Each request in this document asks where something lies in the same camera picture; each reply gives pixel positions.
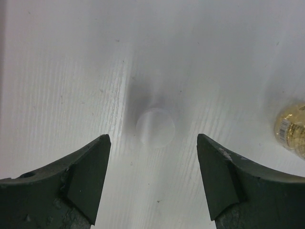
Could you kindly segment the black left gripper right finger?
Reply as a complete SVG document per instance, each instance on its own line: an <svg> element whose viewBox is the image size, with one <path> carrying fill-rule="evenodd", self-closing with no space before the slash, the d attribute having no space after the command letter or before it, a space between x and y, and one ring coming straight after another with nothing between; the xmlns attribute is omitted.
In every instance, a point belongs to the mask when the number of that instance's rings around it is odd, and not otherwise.
<svg viewBox="0 0 305 229"><path fill-rule="evenodd" d="M303 229L305 179L235 152L205 134L197 155L210 219L218 229Z"/></svg>

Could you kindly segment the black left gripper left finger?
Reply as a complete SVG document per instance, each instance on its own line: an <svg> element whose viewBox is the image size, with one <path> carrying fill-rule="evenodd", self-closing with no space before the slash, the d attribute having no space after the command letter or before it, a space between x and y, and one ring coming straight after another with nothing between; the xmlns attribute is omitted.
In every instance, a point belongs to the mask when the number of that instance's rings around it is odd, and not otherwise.
<svg viewBox="0 0 305 229"><path fill-rule="evenodd" d="M89 229L96 223L109 135L17 178L0 181L3 229Z"/></svg>

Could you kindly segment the white bottle screw cap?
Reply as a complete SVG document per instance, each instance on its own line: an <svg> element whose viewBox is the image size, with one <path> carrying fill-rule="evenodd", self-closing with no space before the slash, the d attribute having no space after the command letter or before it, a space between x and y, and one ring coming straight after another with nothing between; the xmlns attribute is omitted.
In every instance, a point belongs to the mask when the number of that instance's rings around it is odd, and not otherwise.
<svg viewBox="0 0 305 229"><path fill-rule="evenodd" d="M143 112L136 123L136 135L148 148L163 148L175 135L172 116L160 108Z"/></svg>

